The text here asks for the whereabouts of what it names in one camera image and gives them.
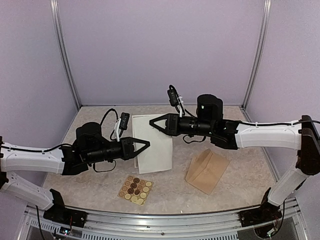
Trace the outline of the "ornate bordered letter paper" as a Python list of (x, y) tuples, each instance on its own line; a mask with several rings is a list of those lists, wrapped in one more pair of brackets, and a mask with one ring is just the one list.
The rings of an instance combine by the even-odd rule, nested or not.
[(150, 125), (150, 120), (162, 114), (132, 116), (132, 136), (150, 142), (150, 146), (135, 158), (139, 174), (171, 170), (173, 167), (173, 138)]

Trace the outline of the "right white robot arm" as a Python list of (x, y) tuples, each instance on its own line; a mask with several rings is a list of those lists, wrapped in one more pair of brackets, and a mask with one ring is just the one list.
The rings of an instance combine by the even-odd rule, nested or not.
[(275, 147), (297, 151), (297, 162), (264, 195), (256, 218), (266, 222), (285, 199), (310, 176), (320, 172), (320, 136), (316, 120), (303, 115), (289, 122), (253, 123), (223, 118), (223, 101), (212, 94), (197, 97), (196, 116), (168, 113), (151, 119), (150, 126), (167, 136), (209, 137), (226, 150)]

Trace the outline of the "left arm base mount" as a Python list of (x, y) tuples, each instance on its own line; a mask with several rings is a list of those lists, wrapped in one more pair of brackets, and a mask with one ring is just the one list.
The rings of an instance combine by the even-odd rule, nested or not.
[(50, 189), (49, 191), (53, 197), (53, 206), (44, 211), (43, 218), (71, 227), (83, 228), (86, 223), (88, 213), (81, 210), (67, 208), (62, 195), (58, 191), (54, 189)]

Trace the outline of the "brown kraft envelope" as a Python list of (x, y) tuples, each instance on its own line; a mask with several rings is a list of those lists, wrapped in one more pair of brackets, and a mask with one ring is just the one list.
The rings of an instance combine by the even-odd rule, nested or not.
[(210, 195), (229, 164), (226, 157), (206, 149), (191, 160), (185, 181)]

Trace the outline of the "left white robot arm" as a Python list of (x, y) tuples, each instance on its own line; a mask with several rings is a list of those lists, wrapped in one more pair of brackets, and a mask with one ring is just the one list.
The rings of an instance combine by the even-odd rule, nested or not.
[(150, 147), (150, 142), (133, 137), (107, 140), (97, 122), (87, 122), (76, 129), (73, 144), (61, 144), (49, 149), (19, 148), (0, 143), (0, 190), (50, 212), (63, 223), (70, 218), (61, 194), (45, 189), (18, 176), (16, 171), (36, 171), (63, 176), (75, 176), (95, 163), (130, 160)]

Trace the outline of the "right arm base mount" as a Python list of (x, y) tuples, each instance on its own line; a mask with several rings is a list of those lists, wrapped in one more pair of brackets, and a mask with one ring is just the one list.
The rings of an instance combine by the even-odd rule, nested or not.
[(242, 227), (258, 225), (276, 220), (276, 218), (282, 218), (280, 206), (268, 202), (270, 190), (271, 188), (265, 192), (259, 207), (243, 210), (238, 213)]

